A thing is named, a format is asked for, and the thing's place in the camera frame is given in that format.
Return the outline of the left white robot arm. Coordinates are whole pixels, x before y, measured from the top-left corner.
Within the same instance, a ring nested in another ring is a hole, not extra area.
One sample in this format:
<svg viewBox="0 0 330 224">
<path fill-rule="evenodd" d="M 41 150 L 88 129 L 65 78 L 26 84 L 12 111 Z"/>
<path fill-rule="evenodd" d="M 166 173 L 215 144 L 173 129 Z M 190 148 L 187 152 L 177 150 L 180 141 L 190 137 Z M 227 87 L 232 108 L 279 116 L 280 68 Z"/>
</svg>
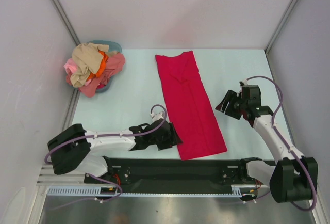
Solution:
<svg viewBox="0 0 330 224">
<path fill-rule="evenodd" d="M 108 152 L 145 150 L 152 145 L 164 150 L 182 143 L 173 123 L 163 119 L 118 134 L 87 131 L 82 124 L 74 124 L 48 142 L 45 162 L 52 165 L 55 175 L 76 170 L 107 183 L 114 176 Z"/>
</svg>

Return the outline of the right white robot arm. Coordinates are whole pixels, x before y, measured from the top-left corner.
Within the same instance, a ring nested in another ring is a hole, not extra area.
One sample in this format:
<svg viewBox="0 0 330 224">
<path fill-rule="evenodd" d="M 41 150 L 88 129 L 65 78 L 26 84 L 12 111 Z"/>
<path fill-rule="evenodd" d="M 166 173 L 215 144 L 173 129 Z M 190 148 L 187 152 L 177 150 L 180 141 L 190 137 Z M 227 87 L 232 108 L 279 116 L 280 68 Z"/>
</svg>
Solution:
<svg viewBox="0 0 330 224">
<path fill-rule="evenodd" d="M 229 90 L 216 110 L 237 120 L 244 118 L 263 139 L 273 156 L 274 166 L 258 158 L 245 159 L 245 166 L 238 170 L 241 182 L 251 183 L 257 179 L 264 183 L 277 203 L 295 204 L 297 201 L 310 200 L 312 207 L 316 205 L 318 164 L 280 133 L 275 113 L 262 104 L 259 86 L 241 84 L 240 92 Z"/>
</svg>

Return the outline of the magenta red t-shirt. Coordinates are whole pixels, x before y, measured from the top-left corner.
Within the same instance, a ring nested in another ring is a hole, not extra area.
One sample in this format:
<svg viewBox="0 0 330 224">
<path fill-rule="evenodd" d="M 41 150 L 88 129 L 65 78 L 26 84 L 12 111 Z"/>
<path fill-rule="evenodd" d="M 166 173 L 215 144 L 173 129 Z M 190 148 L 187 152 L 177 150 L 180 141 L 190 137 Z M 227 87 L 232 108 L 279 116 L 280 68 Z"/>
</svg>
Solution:
<svg viewBox="0 0 330 224">
<path fill-rule="evenodd" d="M 182 140 L 180 158 L 185 161 L 226 152 L 194 53 L 156 55 L 155 60 L 169 119 Z"/>
</svg>

